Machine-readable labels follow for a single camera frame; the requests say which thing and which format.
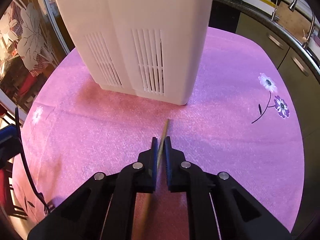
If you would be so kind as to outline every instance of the purple flower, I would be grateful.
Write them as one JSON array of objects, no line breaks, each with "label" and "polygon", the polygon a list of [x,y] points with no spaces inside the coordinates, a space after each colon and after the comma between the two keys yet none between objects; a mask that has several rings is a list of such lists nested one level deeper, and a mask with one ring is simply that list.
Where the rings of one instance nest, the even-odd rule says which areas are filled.
[{"label": "purple flower", "polygon": [[275,108],[277,109],[279,116],[282,118],[289,117],[289,109],[285,101],[279,96],[275,96],[275,98]]}]

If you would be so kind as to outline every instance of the cabinet drawer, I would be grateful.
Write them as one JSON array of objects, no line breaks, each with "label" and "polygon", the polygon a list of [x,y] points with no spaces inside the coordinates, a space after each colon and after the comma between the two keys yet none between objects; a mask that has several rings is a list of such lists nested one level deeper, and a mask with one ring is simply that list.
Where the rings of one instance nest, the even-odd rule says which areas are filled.
[{"label": "cabinet drawer", "polygon": [[289,45],[275,35],[271,30],[247,16],[240,14],[236,34],[257,43],[278,68],[289,50]]},{"label": "cabinet drawer", "polygon": [[320,84],[308,66],[290,49],[278,69],[296,110],[302,138],[320,127]]}]

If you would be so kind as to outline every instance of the black cable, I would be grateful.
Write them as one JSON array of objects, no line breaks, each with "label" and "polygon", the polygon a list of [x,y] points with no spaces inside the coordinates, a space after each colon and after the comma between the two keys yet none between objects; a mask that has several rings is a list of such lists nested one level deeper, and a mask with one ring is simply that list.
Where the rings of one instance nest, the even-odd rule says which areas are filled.
[{"label": "black cable", "polygon": [[22,138],[21,138],[21,131],[20,131],[20,121],[19,121],[19,111],[18,111],[18,108],[16,107],[15,109],[15,122],[16,122],[16,129],[17,129],[17,135],[18,135],[18,138],[20,140],[20,143],[21,143],[21,152],[20,152],[20,155],[21,155],[21,159],[22,159],[22,163],[23,163],[23,167],[24,167],[24,170],[26,172],[26,175],[28,177],[28,181],[30,183],[30,186],[32,188],[32,191],[33,193],[36,195],[36,197],[41,201],[41,203],[44,205],[44,211],[48,214],[50,214],[50,209],[49,209],[49,206],[47,205],[47,203],[45,202],[44,200],[44,196],[41,192],[38,192],[37,189],[36,189],[36,186],[35,184],[33,183],[33,180],[32,180],[32,177],[31,177],[31,174],[30,174],[30,170],[29,170],[29,167],[28,167],[28,164],[27,164],[27,159],[26,159],[26,156],[24,154],[24,150],[23,150],[23,145],[22,145]]}]

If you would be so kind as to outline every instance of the white appliance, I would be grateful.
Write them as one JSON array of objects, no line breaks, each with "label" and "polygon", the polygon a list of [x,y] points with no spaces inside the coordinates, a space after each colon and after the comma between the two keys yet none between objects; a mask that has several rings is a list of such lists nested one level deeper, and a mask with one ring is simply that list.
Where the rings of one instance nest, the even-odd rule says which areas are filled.
[{"label": "white appliance", "polygon": [[95,82],[184,105],[192,93],[212,0],[56,0]]}]

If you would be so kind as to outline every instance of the vent slot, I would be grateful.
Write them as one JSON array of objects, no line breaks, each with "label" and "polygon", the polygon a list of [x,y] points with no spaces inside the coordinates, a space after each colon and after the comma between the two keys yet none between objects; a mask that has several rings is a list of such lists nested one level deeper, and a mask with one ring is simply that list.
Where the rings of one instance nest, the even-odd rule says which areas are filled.
[{"label": "vent slot", "polygon": [[161,30],[132,29],[132,37],[144,91],[164,95]]},{"label": "vent slot", "polygon": [[106,41],[101,32],[85,35],[90,51],[109,86],[122,87],[116,68],[112,62]]}]

